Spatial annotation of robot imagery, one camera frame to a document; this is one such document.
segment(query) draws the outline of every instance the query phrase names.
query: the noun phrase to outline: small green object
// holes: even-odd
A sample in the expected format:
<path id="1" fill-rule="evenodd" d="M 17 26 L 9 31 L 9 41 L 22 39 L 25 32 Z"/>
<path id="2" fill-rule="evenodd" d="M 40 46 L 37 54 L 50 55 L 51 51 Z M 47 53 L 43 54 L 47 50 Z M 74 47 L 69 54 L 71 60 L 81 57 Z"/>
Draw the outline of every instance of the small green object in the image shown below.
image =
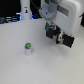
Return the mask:
<path id="1" fill-rule="evenodd" d="M 30 44 L 30 43 L 26 43 L 25 48 L 26 48 L 26 49 L 31 48 L 31 44 Z"/>

